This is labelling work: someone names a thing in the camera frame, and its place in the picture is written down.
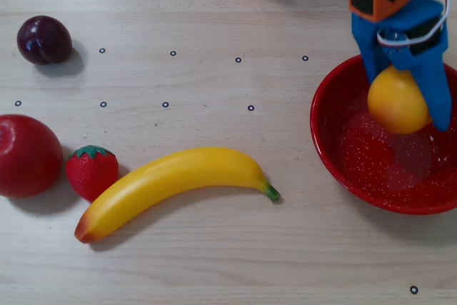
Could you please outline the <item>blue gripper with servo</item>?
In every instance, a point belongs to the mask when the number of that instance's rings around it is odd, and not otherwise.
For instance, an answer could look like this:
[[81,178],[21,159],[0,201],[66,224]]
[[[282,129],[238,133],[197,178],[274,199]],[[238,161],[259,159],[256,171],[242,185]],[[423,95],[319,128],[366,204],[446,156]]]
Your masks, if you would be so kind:
[[[373,23],[353,14],[352,34],[369,46],[387,48],[387,55],[399,70],[408,70],[415,79],[426,103],[433,125],[446,131],[451,122],[452,97],[443,63],[447,44],[439,44],[445,23],[441,23],[444,6],[436,0],[411,0],[395,14]],[[362,51],[368,82],[387,67],[383,51]]]

